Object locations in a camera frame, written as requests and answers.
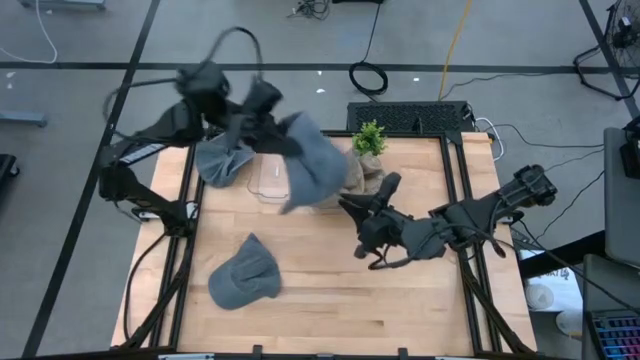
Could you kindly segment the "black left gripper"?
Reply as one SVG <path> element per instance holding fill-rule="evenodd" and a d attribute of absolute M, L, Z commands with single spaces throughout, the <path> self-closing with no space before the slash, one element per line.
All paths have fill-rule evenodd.
<path fill-rule="evenodd" d="M 227 102 L 227 147 L 236 149 L 242 143 L 260 153 L 301 155 L 303 150 L 293 138 L 279 133 L 271 111 L 282 99 L 282 93 L 264 79 L 254 79 L 241 104 Z"/>

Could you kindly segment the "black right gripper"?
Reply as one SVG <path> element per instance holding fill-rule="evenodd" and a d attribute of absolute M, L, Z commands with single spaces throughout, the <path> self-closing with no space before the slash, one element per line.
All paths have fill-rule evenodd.
<path fill-rule="evenodd" d="M 397 172 L 392 172 L 384 177 L 375 196 L 340 195 L 338 204 L 358 225 L 359 258 L 365 258 L 369 253 L 375 253 L 383 257 L 377 249 L 385 245 L 401 246 L 407 250 L 408 258 L 415 257 L 402 238 L 404 227 L 415 221 L 414 216 L 402 214 L 395 209 L 382 210 L 388 206 L 391 197 L 397 191 L 400 181 L 401 175 Z M 382 210 L 380 213 L 374 214 L 370 211 L 372 202 L 375 211 Z"/>

